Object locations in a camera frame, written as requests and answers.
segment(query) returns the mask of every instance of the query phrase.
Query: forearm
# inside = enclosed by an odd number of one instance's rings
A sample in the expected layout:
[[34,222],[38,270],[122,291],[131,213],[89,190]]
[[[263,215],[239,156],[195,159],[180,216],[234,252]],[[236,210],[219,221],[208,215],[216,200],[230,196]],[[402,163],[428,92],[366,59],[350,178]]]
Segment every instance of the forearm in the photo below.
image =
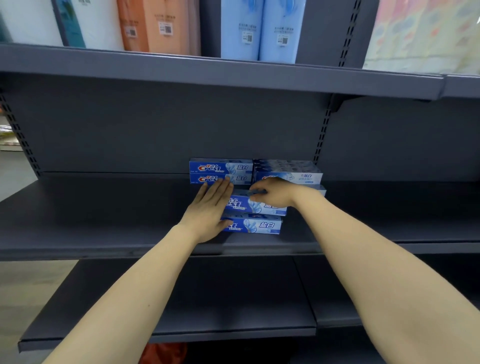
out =
[[113,284],[45,363],[138,363],[194,240],[186,229],[170,230]]
[[453,286],[318,191],[301,188],[296,201],[389,363],[479,360],[480,314]]

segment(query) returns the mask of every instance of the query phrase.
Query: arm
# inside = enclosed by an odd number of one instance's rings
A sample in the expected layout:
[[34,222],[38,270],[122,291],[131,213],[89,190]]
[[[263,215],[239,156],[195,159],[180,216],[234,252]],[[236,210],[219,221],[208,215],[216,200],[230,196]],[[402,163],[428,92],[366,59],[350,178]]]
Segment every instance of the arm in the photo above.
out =
[[136,364],[196,244],[215,237],[233,185],[204,184],[180,223],[93,305],[44,364]]
[[268,192],[254,201],[302,214],[385,361],[480,363],[480,312],[428,265],[315,189],[278,178],[251,189]]

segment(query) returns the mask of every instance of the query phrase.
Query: hand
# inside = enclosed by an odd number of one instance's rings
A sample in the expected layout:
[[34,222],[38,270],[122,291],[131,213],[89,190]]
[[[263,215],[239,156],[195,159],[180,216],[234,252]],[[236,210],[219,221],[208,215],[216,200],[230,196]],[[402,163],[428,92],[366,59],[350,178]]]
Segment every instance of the hand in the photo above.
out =
[[219,178],[210,188],[205,182],[193,202],[183,214],[178,226],[191,232],[195,243],[204,243],[218,235],[224,228],[233,223],[222,220],[223,210],[232,195],[233,184],[230,178]]
[[275,207],[295,207],[295,196],[303,186],[285,181],[279,177],[269,177],[255,182],[251,190],[266,190],[265,194],[254,194],[250,199],[254,202],[263,202]]

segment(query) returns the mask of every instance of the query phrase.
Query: floor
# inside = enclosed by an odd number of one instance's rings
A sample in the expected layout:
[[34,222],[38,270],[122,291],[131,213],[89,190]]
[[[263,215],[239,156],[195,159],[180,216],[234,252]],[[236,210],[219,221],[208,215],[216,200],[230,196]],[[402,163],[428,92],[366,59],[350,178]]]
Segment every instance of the floor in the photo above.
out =
[[[0,201],[35,180],[23,152],[0,151]],[[75,263],[0,262],[0,364],[40,364],[46,358],[48,351],[19,354],[17,342]]]

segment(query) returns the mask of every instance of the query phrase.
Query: qr code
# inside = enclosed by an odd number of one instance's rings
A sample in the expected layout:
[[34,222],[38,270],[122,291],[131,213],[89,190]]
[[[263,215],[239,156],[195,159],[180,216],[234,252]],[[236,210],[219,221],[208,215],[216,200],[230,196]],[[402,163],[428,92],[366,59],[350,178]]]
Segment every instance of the qr code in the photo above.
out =
[[280,45],[281,47],[285,47],[288,45],[288,36],[285,34],[279,34],[278,38],[276,40],[277,44]]
[[172,23],[158,22],[158,27],[160,28],[160,34],[162,34],[164,36],[172,36],[173,35],[173,24]]
[[134,26],[126,26],[125,34],[128,38],[137,38],[137,29]]
[[252,32],[243,32],[242,33],[242,42],[245,44],[253,43],[253,33]]

